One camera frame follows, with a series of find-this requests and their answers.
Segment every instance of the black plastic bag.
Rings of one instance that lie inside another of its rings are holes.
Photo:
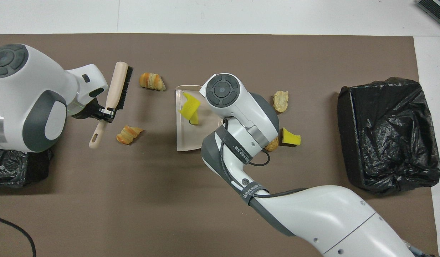
[[[439,152],[419,83],[392,77],[343,87],[337,116],[353,185],[385,195],[439,182]]]
[[[0,150],[0,186],[23,187],[49,175],[52,150],[41,153]]]

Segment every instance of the pastry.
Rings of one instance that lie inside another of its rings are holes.
[[[264,149],[274,151],[278,147],[278,137],[274,138]]]
[[[282,113],[287,110],[288,107],[288,91],[277,91],[274,94],[274,109]]]
[[[143,129],[140,129],[138,127],[130,127],[128,125],[125,125],[120,134],[117,134],[116,139],[117,141],[125,145],[129,145],[131,142],[133,142],[133,139],[135,139],[142,131]]]
[[[165,91],[163,80],[158,74],[143,73],[139,78],[139,85],[149,89],[155,89],[159,91]]]

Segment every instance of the circular control pad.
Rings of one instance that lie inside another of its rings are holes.
[[[240,90],[239,82],[233,75],[218,74],[207,83],[207,101],[218,108],[228,107],[236,101]]]
[[[9,44],[0,47],[0,78],[18,72],[28,60],[28,50],[22,44]]]

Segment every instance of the white floor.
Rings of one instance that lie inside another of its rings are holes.
[[[0,0],[0,34],[116,32],[414,36],[440,153],[440,25],[414,0]]]

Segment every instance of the brush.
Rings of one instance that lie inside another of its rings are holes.
[[[440,0],[419,0],[417,5],[440,24]]]
[[[132,76],[133,68],[128,66],[127,63],[117,62],[112,75],[111,85],[109,86],[109,92],[106,98],[106,105],[104,108],[121,110],[123,109],[125,97],[127,96],[128,84]],[[98,148],[98,145],[103,137],[104,129],[107,122],[100,120],[96,126],[95,132],[88,144],[90,148]]]

